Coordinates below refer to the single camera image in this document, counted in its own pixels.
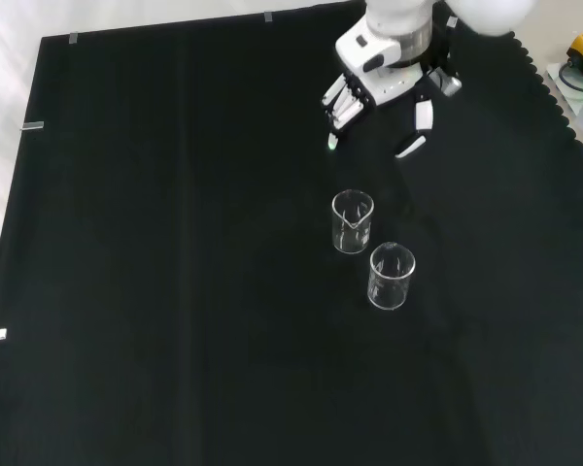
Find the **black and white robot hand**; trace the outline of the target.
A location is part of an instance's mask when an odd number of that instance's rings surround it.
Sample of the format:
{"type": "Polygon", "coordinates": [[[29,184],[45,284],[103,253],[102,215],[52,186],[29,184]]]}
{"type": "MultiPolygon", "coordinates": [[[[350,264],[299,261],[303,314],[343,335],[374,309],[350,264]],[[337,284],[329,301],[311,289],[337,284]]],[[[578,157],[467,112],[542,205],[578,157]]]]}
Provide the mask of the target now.
{"type": "Polygon", "coordinates": [[[453,96],[463,86],[458,76],[450,76],[441,68],[425,72],[419,63],[406,68],[378,68],[360,78],[349,71],[342,73],[321,101],[329,125],[327,147],[335,150],[347,130],[361,117],[411,94],[414,129],[396,148],[394,157],[403,159],[419,150],[433,128],[434,110],[426,91],[428,83],[446,97],[453,96]]]}

